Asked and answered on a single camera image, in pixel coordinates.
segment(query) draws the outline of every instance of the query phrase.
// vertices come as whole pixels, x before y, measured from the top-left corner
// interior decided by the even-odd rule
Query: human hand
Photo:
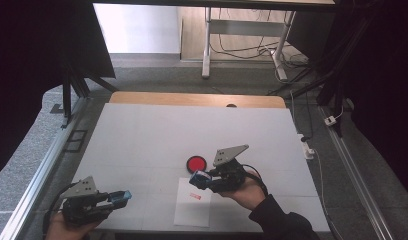
[[[248,171],[258,177],[256,172]],[[251,211],[254,210],[265,198],[260,185],[253,179],[246,177],[245,182],[236,191],[221,192],[222,197],[228,197],[235,200],[239,205]]]
[[[94,222],[80,227],[70,226],[64,221],[63,214],[59,212],[51,219],[46,240],[80,240],[100,223]]]

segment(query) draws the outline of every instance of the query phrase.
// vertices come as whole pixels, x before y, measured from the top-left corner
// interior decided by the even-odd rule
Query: small sticker
[[[191,197],[193,197],[193,198],[196,198],[196,199],[198,199],[198,200],[201,199],[201,196],[200,196],[200,195],[197,195],[197,194],[195,194],[195,193],[190,193],[189,196],[191,196]]]

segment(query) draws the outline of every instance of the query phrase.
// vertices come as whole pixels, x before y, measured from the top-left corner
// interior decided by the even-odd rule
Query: black sleeve
[[[249,218],[263,229],[264,239],[317,240],[310,222],[296,213],[285,214],[272,195],[261,202]]]

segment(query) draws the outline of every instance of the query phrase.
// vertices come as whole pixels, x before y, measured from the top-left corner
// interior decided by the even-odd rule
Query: red circular object
[[[190,173],[194,173],[197,170],[204,171],[207,168],[207,162],[203,157],[192,156],[186,162],[186,168]]]

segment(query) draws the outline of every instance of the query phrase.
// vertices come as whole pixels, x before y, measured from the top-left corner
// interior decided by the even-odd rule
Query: white wall
[[[177,7],[94,4],[110,53],[180,53]]]

